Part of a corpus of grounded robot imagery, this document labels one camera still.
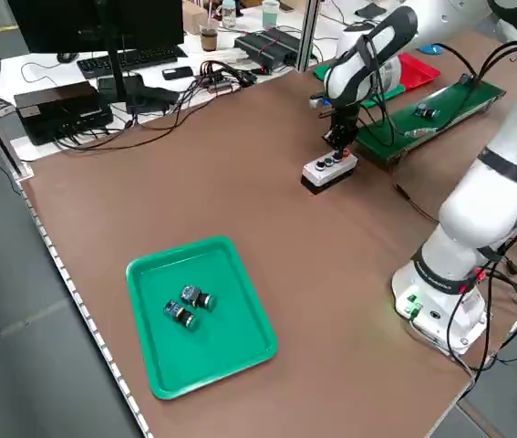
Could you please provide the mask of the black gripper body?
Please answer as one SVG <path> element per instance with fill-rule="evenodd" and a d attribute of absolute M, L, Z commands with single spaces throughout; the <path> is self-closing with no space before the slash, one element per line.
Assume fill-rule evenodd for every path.
<path fill-rule="evenodd" d="M 345 108 L 333 108 L 331 113 L 330 130 L 334 135 L 357 135 L 359 127 L 358 116 L 360 105 L 354 104 Z"/>

